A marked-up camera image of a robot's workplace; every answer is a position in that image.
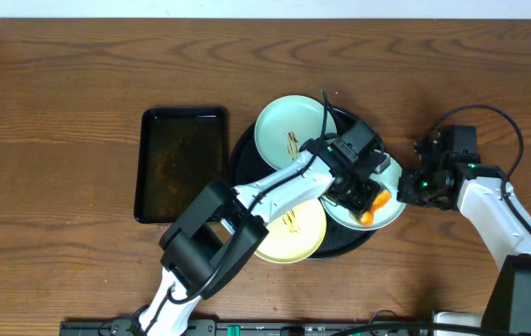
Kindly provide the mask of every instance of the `white plate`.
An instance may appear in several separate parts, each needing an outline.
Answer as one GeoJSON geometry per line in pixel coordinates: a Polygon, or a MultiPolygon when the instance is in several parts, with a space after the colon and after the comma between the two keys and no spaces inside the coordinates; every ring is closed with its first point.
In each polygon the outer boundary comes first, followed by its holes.
{"type": "Polygon", "coordinates": [[[321,198],[321,203],[325,211],[338,223],[344,225],[346,228],[359,231],[378,230],[393,222],[402,213],[406,207],[406,203],[398,202],[398,181],[402,175],[402,167],[391,158],[389,167],[381,175],[371,174],[370,179],[382,185],[382,189],[387,189],[392,194],[392,199],[381,209],[373,214],[373,224],[366,227],[356,218],[352,213],[341,205],[328,200],[327,197],[321,198]]]}
{"type": "Polygon", "coordinates": [[[319,200],[301,203],[267,226],[269,234],[255,254],[275,263],[306,259],[323,242],[326,223],[325,211],[319,200]]]}
{"type": "MultiPolygon", "coordinates": [[[[315,99],[291,95],[269,103],[257,118],[255,144],[261,158],[274,169],[292,163],[308,139],[321,135],[323,106],[315,99]]],[[[336,133],[328,113],[325,133],[336,133]]]]}

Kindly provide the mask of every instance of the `orange object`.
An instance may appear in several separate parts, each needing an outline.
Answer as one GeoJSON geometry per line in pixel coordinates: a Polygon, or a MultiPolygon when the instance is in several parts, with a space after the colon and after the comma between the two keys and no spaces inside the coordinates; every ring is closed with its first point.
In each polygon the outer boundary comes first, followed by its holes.
{"type": "Polygon", "coordinates": [[[365,213],[362,214],[362,217],[360,218],[360,224],[367,227],[371,226],[373,224],[373,214],[375,211],[383,208],[391,199],[392,193],[387,190],[384,190],[377,195],[377,197],[375,197],[375,201],[373,201],[373,204],[370,206],[369,211],[365,211],[365,213]]]}

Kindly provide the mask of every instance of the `wood grain surface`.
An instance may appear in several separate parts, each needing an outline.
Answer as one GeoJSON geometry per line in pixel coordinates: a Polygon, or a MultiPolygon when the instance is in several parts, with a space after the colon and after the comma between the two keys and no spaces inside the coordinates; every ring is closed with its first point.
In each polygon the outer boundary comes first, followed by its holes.
{"type": "MultiPolygon", "coordinates": [[[[531,214],[531,21],[0,20],[0,335],[56,335],[71,317],[149,303],[166,230],[133,219],[141,115],[224,105],[230,148],[287,94],[367,121],[403,165],[442,113],[497,105],[524,133],[512,182],[531,214]]],[[[509,124],[473,111],[484,162],[507,169],[509,124]]],[[[484,309],[497,268],[457,213],[408,206],[356,251],[252,258],[197,312],[359,319],[380,309],[484,309]]]]}

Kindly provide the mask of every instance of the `yellow plate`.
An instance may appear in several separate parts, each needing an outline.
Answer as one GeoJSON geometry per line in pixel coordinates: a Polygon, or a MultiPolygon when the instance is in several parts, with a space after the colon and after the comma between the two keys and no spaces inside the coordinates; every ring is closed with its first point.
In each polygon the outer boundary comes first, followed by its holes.
{"type": "Polygon", "coordinates": [[[323,242],[326,217],[319,200],[301,203],[267,226],[269,234],[255,254],[275,263],[308,258],[323,242]]]}

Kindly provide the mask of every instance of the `white wall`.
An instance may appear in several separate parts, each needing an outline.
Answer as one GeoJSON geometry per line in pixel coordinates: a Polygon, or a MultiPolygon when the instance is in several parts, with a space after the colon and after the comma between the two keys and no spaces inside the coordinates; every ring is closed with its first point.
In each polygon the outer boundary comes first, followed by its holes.
{"type": "Polygon", "coordinates": [[[0,0],[0,18],[531,19],[531,0],[0,0]]]}

